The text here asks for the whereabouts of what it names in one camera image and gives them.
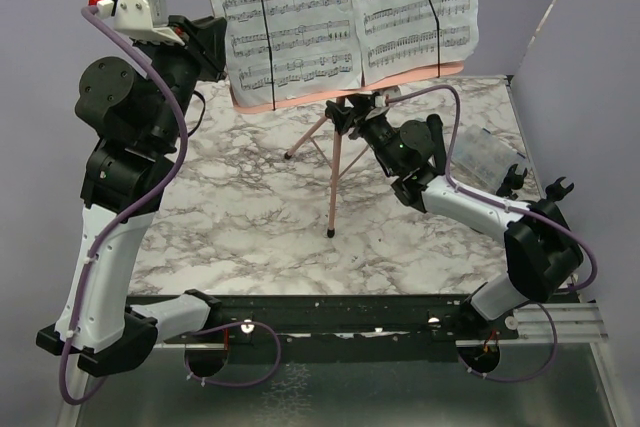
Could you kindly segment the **pink music stand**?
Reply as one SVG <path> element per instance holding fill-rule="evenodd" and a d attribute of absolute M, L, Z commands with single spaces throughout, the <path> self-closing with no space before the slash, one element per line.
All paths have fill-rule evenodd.
<path fill-rule="evenodd" d="M 266 107 L 259 107 L 257 109 L 240 108 L 235 104 L 235 102 L 234 102 L 234 105 L 241 112 L 258 113 L 261 111 L 275 111 L 281 108 L 293 107 L 293 106 L 298 106 L 304 103 L 311 103 L 311 102 L 324 102 L 326 105 L 326 102 L 328 100 L 340 101 L 345 99 L 347 96 L 353 95 L 353 94 L 369 94 L 374 92 L 380 92 L 380 93 L 394 92 L 397 97 L 399 93 L 399 88 L 401 85 L 410 83 L 410 82 L 426 80 L 430 78 L 440 78 L 443 76 L 457 73 L 461 70 L 463 62 L 445 64 L 443 73 L 437 73 L 436 68 L 433 66 L 430 66 L 430 67 L 416 68 L 410 71 L 406 71 L 404 73 L 400 73 L 398 75 L 387 77 L 373 84 L 366 84 L 362 78 L 361 84 L 357 88 L 309 95 L 306 97 L 295 99 L 293 101 L 289 101 L 284 106 L 277 107 L 274 109 L 268 109 Z M 345 136 L 349 136 L 349 134 L 346 133 L 344 135 L 339 135 L 334 130 L 334 138 L 336 141 L 341 141 Z"/>

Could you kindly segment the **black stand of white microphone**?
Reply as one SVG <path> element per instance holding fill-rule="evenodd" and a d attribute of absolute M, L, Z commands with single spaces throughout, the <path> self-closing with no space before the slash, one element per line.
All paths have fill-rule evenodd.
<path fill-rule="evenodd" d="M 501 185 L 496 190 L 495 195 L 501 198 L 516 200 L 518 198 L 517 191 L 524 186 L 524 181 L 527 175 L 528 169 L 526 167 L 519 170 L 518 164 L 512 164 L 508 168 Z"/>

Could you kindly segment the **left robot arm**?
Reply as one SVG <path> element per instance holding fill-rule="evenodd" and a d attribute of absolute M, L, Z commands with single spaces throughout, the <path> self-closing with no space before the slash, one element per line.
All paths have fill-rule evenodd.
<path fill-rule="evenodd" d="M 75 113 L 98 135 L 81 189 L 83 239 L 65 307 L 36 343 L 75 356 L 97 378 L 137 368 L 164 340 L 190 333 L 206 342 L 220 332 L 218 300 L 197 290 L 149 305 L 127 301 L 143 237 L 185 158 L 185 114 L 196 85 L 225 76 L 224 19 L 173 16 L 169 25 L 177 44 L 129 45 L 151 74 L 104 57 L 79 81 Z"/>

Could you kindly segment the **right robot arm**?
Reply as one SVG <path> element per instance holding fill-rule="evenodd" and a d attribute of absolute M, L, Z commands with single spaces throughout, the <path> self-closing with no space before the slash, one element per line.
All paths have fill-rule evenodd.
<path fill-rule="evenodd" d="M 404 206 L 452 219 L 503 245 L 506 272 L 479 287 L 459 314 L 461 330 L 481 338 L 507 311 L 558 292 L 583 263 L 583 251 L 551 198 L 508 200 L 454 180 L 440 116 L 394 127 L 387 112 L 395 102 L 381 93 L 353 94 L 327 102 L 325 113 L 338 133 L 366 142 Z"/>

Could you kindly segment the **black microphone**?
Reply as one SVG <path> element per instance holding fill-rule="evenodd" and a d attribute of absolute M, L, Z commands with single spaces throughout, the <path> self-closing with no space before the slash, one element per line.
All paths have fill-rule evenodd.
<path fill-rule="evenodd" d="M 434 144 L 433 158 L 438 175 L 445 174 L 447 153 L 444 144 L 443 123 L 438 114 L 430 114 L 426 119 L 432 142 Z"/>

